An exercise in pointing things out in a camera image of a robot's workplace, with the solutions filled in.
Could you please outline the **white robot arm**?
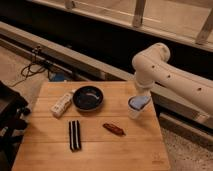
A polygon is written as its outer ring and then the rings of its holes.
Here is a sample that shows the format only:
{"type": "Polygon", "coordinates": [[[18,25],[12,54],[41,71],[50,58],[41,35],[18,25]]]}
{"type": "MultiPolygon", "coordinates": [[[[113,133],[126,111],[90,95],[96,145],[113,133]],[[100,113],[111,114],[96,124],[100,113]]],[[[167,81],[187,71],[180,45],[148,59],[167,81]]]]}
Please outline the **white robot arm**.
{"type": "Polygon", "coordinates": [[[158,82],[213,115],[213,81],[169,65],[169,58],[170,50],[163,43],[137,53],[132,59],[137,87],[151,89],[158,82]]]}

